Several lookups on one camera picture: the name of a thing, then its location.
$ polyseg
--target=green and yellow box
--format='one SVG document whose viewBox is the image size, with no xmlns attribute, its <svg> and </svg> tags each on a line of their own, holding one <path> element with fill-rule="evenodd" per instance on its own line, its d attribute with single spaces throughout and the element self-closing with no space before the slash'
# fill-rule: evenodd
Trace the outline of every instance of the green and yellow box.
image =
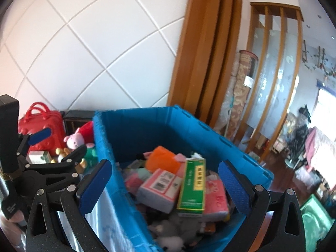
<svg viewBox="0 0 336 252">
<path fill-rule="evenodd" d="M 205 206 L 205 159 L 188 159 L 177 204 L 180 216 L 200 217 Z"/>
</svg>

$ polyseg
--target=blue gripper pad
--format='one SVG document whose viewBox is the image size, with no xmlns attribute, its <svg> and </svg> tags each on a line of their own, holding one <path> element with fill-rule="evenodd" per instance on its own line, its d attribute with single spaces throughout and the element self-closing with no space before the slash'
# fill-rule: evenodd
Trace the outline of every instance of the blue gripper pad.
<svg viewBox="0 0 336 252">
<path fill-rule="evenodd" d="M 37 133 L 32 134 L 28 139 L 28 145 L 33 146 L 41 141 L 45 140 L 51 135 L 51 129 L 45 128 Z"/>
<path fill-rule="evenodd" d="M 79 212 L 83 216 L 92 212 L 111 175 L 112 164 L 109 160 L 103 159 L 92 173 L 84 176 L 79 182 L 76 197 Z"/>
<path fill-rule="evenodd" d="M 230 161 L 222 161 L 218 166 L 218 175 L 238 211 L 246 216 L 252 210 L 254 197 L 253 185 L 245 175 L 240 174 Z"/>
</svg>

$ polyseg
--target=orange object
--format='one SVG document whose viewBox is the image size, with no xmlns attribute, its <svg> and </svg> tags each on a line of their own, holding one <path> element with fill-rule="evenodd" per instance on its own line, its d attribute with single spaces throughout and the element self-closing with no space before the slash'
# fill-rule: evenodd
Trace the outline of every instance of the orange object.
<svg viewBox="0 0 336 252">
<path fill-rule="evenodd" d="M 146 162 L 146 169 L 154 173 L 157 169 L 163 169 L 176 174 L 181 166 L 174 158 L 175 154 L 162 146 L 158 146 L 149 156 Z"/>
</svg>

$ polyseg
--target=yellow label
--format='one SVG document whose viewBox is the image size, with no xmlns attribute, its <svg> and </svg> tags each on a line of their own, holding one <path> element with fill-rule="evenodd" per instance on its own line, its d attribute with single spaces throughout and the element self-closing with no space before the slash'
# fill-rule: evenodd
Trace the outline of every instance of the yellow label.
<svg viewBox="0 0 336 252">
<path fill-rule="evenodd" d="M 194 190 L 203 190 L 203 166 L 195 166 Z"/>
</svg>

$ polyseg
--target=red handbag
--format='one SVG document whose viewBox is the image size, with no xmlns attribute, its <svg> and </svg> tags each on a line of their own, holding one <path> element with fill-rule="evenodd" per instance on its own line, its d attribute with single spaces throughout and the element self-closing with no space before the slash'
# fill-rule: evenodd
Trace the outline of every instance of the red handbag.
<svg viewBox="0 0 336 252">
<path fill-rule="evenodd" d="M 38 110 L 40 113 L 32 114 L 33 110 Z M 50 111 L 48 106 L 43 102 L 33 103 L 25 116 L 21 118 L 18 122 L 18 131 L 19 133 L 28 134 L 36 133 L 41 131 L 44 128 L 51 129 L 51 136 L 40 143 L 31 146 L 30 151 L 32 150 L 46 150 L 50 153 L 51 156 L 56 156 L 55 150 L 57 148 L 65 148 L 66 144 L 63 141 L 66 136 L 63 126 L 63 118 L 60 112 Z"/>
</svg>

